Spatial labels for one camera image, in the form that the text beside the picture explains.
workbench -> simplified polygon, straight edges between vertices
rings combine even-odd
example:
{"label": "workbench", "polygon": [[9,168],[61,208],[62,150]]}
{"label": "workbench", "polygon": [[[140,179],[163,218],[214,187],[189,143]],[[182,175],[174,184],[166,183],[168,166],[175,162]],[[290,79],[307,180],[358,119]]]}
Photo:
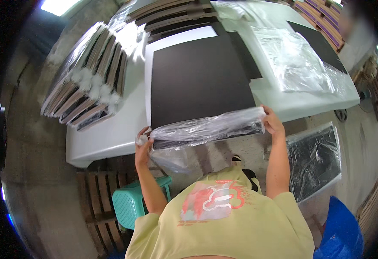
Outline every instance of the workbench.
{"label": "workbench", "polygon": [[[335,109],[347,109],[360,102],[357,90],[349,75],[346,75],[345,93],[339,95],[313,94],[307,92],[282,92],[276,83],[268,60],[251,26],[286,28],[293,32],[287,21],[314,28],[305,18],[286,5],[263,1],[236,2],[243,17],[228,7],[216,10],[226,31],[237,31],[244,40],[263,76],[250,82],[256,105],[271,107],[282,122],[316,115]],[[67,129],[66,160],[77,167],[87,167],[103,158],[133,154],[134,139],[147,126],[145,105],[144,62],[128,62],[125,76],[125,101],[120,111],[86,131]]]}

